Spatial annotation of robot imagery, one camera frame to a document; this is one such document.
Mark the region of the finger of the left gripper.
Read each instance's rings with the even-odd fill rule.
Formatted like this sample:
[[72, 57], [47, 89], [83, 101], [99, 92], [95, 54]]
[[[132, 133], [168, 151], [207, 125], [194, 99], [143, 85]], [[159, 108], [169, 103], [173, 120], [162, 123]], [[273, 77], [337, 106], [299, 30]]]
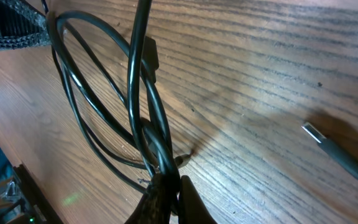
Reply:
[[0, 50], [50, 45], [46, 18], [24, 0], [0, 0]]

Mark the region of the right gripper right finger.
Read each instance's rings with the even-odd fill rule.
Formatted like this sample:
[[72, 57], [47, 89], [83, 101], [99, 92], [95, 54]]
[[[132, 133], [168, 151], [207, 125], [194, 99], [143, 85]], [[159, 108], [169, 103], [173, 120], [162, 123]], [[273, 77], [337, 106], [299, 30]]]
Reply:
[[208, 212], [191, 179], [187, 175], [183, 175], [180, 183], [179, 224], [217, 224]]

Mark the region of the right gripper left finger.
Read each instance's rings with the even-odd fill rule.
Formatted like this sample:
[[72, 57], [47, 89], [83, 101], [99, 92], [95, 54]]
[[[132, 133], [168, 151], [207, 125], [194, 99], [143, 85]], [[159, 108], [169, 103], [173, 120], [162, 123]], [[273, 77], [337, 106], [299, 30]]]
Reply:
[[168, 224], [174, 193], [169, 178], [155, 174], [125, 224]]

